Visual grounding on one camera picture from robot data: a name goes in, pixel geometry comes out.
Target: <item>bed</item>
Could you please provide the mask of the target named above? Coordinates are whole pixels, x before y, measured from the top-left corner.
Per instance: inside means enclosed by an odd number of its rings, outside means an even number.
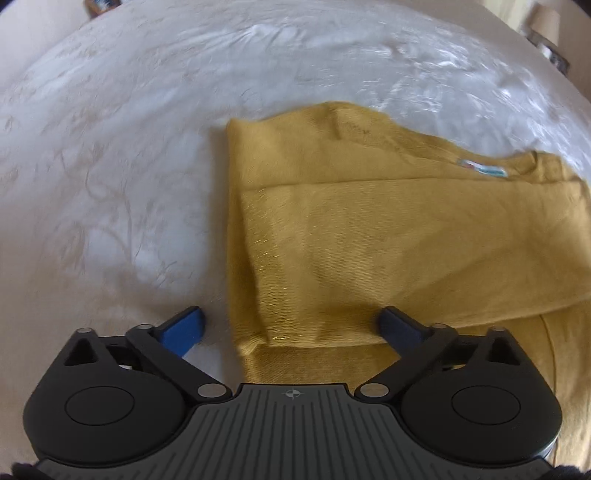
[[[2,97],[1,470],[34,459],[22,407],[78,327],[121,335],[198,304],[209,323],[187,359],[240,382],[224,127],[327,100],[485,155],[558,153],[591,177],[589,102],[467,0],[128,2]]]

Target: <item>ribbed grip surface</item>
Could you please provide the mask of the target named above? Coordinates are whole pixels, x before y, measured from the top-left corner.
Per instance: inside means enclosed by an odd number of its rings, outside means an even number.
[[[155,454],[113,468],[44,460],[55,480],[535,480],[542,459],[480,469],[416,444],[390,409],[352,398],[342,385],[244,385],[234,399],[196,409]]]

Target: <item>black gripper mechanism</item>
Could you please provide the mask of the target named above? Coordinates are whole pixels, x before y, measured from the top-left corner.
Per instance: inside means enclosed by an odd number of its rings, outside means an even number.
[[[401,359],[344,384],[230,389],[182,356],[191,307],[124,336],[79,329],[28,400],[24,426],[54,480],[537,480],[561,423],[548,385],[503,329],[459,335],[388,307]]]
[[[401,358],[355,397],[392,405],[417,441],[453,460],[510,465],[549,453],[560,405],[508,330],[458,335],[394,307],[380,313],[378,329]]]
[[[138,325],[121,337],[75,332],[24,409],[39,458],[85,465],[136,458],[169,439],[194,406],[230,398],[230,389],[177,354],[187,332],[192,340],[202,332],[203,319],[191,307],[158,329]],[[216,397],[201,395],[203,385],[219,385]]]

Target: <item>blue gripper pad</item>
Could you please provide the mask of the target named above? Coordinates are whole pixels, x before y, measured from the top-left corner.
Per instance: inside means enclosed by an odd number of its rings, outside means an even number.
[[[158,341],[172,353],[184,356],[204,333],[205,315],[200,308],[189,307],[158,327]]]

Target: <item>circular cap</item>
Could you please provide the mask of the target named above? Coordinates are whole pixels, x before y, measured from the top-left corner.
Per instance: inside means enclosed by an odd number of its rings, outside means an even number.
[[[481,425],[500,425],[513,420],[521,406],[507,390],[476,385],[460,390],[452,397],[452,406],[465,420]]]
[[[108,425],[129,415],[134,403],[134,398],[121,388],[90,387],[70,397],[66,413],[82,425]]]
[[[386,387],[386,385],[382,385],[381,383],[366,383],[365,385],[361,386],[359,391],[366,397],[370,398],[385,397],[390,392],[388,387]]]
[[[197,393],[205,398],[217,398],[226,393],[226,387],[219,383],[206,383],[197,389]]]

